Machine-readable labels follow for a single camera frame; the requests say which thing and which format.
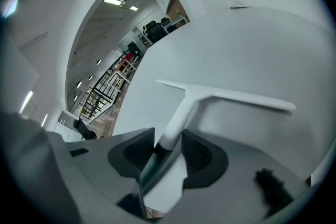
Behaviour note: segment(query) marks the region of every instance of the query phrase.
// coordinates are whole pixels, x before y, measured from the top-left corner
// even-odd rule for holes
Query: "small black item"
[[[188,177],[183,188],[204,188],[216,182],[228,168],[229,159],[219,146],[193,134],[182,132],[182,154]]]
[[[147,33],[155,42],[158,42],[167,35],[159,23],[153,25],[150,29],[147,28]]]
[[[138,178],[153,153],[154,134],[149,128],[109,151],[108,161],[119,175]]]
[[[163,146],[161,146],[160,143],[157,143],[153,153],[155,153],[157,156],[159,157],[164,157],[166,156],[168,153],[170,153],[171,151],[166,150]]]
[[[279,181],[272,172],[272,170],[263,168],[261,171],[256,171],[255,177],[255,181],[264,192],[265,202],[270,207],[266,217],[272,216],[293,201],[284,189],[284,183]]]
[[[97,136],[95,132],[90,131],[89,129],[86,128],[85,124],[81,119],[74,120],[74,128],[83,136],[85,140],[90,140],[90,139],[96,139]]]
[[[76,157],[78,155],[82,155],[84,153],[88,153],[89,151],[86,148],[78,148],[76,150],[70,151],[71,157]]]
[[[142,189],[139,182],[136,183],[132,193],[127,194],[117,202],[117,206],[141,219],[147,218],[145,205],[143,202]]]

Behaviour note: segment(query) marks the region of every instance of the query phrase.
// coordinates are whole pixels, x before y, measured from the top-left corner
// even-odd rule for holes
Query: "ceiling light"
[[[21,108],[20,108],[20,112],[19,112],[20,114],[22,113],[23,109],[25,109],[25,106],[27,105],[27,103],[28,103],[30,97],[32,97],[32,95],[33,95],[33,92],[32,92],[32,91],[30,91],[30,92],[27,94],[27,96],[26,96],[25,100],[23,101],[23,104],[22,104],[22,106],[21,106]]]
[[[4,17],[6,18],[16,10],[17,0],[8,0],[4,10]]]
[[[44,117],[44,120],[43,120],[43,122],[41,124],[41,127],[43,127],[44,123],[46,122],[47,116],[48,116],[48,114],[46,114],[46,116]]]
[[[115,4],[115,5],[118,5],[118,6],[121,4],[121,2],[118,1],[118,0],[104,0],[104,2]]]

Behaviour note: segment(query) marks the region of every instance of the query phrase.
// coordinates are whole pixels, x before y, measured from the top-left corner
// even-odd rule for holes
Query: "chair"
[[[129,43],[127,47],[128,47],[128,51],[133,53],[135,56],[140,55],[141,50],[138,48],[138,46],[134,42]]]
[[[169,23],[170,23],[169,18],[164,17],[164,18],[161,19],[161,25],[162,26],[166,26]]]
[[[156,23],[152,28],[147,30],[147,32],[155,42],[158,42],[167,35],[167,33],[163,30],[162,25],[159,23]]]
[[[156,21],[151,21],[149,24],[146,25],[146,29],[149,30],[151,29],[154,25],[156,24]]]
[[[85,124],[81,119],[79,120],[74,120],[74,128],[83,136],[82,139],[84,138],[85,140],[90,140],[90,139],[96,139],[97,136],[95,132],[90,131],[89,129],[86,128]]]
[[[170,23],[169,18],[162,18],[162,19],[161,19],[161,25],[162,25],[162,26],[166,26],[166,25],[169,24],[169,23]],[[177,29],[177,28],[176,28],[175,25],[171,25],[171,26],[167,27],[167,31],[168,31],[168,33],[171,33],[171,32],[173,32],[173,31],[175,31],[176,29]]]

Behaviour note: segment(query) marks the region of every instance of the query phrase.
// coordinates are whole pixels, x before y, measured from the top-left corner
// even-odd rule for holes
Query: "railing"
[[[122,56],[110,66],[103,76],[101,76],[93,88],[87,91],[85,94],[85,96],[87,95],[87,98],[79,115],[80,119],[90,122],[97,113],[106,110],[105,106],[107,104],[113,105],[124,81],[115,71],[120,64],[120,60],[123,60],[129,54],[129,50],[124,52]],[[124,64],[125,66],[120,72],[123,76],[127,77],[130,73],[130,68],[127,68],[127,62]]]

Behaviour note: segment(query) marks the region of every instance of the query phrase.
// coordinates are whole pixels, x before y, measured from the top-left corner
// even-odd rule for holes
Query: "hallway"
[[[141,60],[142,58],[135,65],[136,68],[138,68]],[[135,72],[132,72],[128,76],[128,79],[130,81],[132,81],[134,74]],[[101,114],[100,116],[98,116],[96,119],[94,119],[90,123],[90,130],[96,133],[97,138],[100,138],[101,136],[107,137],[107,136],[113,135],[114,126],[116,124],[118,114],[122,106],[122,102],[127,93],[128,87],[129,87],[129,84],[125,82],[121,88],[121,92],[117,96],[114,106],[109,108],[107,111],[105,111],[105,113]]]

